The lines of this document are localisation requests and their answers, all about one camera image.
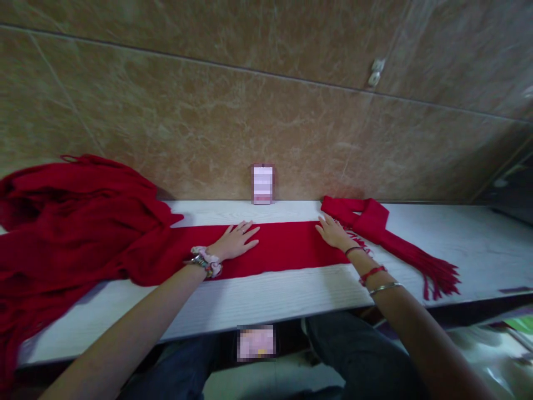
forearm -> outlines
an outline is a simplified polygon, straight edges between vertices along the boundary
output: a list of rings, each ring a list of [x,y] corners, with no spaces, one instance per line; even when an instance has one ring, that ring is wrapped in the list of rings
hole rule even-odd
[[[182,268],[94,342],[42,398],[115,398],[205,276],[196,265]]]
[[[360,275],[378,266],[362,250],[349,253],[349,259]],[[382,271],[371,275],[366,286],[374,290],[391,282],[396,280]],[[405,288],[385,289],[373,299],[400,337],[432,397],[492,398],[448,335]]]

wrist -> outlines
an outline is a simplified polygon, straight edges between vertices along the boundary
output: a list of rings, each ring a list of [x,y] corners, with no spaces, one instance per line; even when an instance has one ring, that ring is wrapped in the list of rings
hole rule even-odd
[[[205,251],[211,255],[211,256],[217,256],[219,258],[219,262],[222,263],[226,259],[226,256],[224,252],[219,249],[215,244],[212,244],[211,246],[208,246]]]
[[[346,250],[359,246],[358,243],[354,242],[351,239],[345,240],[343,243],[337,246],[337,249],[341,250],[343,253],[346,253]]]

right hand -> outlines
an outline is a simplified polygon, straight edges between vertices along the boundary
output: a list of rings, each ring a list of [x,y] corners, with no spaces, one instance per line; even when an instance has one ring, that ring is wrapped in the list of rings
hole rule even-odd
[[[345,252],[350,247],[358,246],[348,234],[344,231],[343,226],[333,220],[329,215],[324,214],[325,219],[318,217],[320,225],[315,225],[316,230],[322,236],[322,239],[330,246],[336,247]]]

silver bangle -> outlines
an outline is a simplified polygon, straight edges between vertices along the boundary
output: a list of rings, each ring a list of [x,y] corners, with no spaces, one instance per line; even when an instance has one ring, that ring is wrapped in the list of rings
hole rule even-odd
[[[383,285],[383,286],[380,286],[379,288],[374,289],[373,291],[369,291],[368,294],[372,296],[373,294],[378,293],[379,291],[390,289],[391,287],[396,287],[396,286],[403,286],[403,285],[399,282],[388,283],[386,285]]]

white countertop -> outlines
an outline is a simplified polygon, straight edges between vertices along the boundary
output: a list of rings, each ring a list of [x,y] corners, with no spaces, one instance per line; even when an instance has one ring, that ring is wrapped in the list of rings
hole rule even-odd
[[[176,226],[315,221],[320,203],[285,201],[254,206],[244,201],[167,202],[185,215]],[[514,295],[501,290],[533,288],[533,228],[477,206],[386,204],[387,229],[432,256],[459,267],[461,295],[423,300],[423,279],[410,265],[367,242],[374,259],[428,307]],[[219,332],[332,310],[371,305],[366,289],[347,265],[269,272],[246,278],[206,281],[180,311],[162,340]],[[130,281],[99,284],[19,353],[19,364],[75,357],[154,287]]]

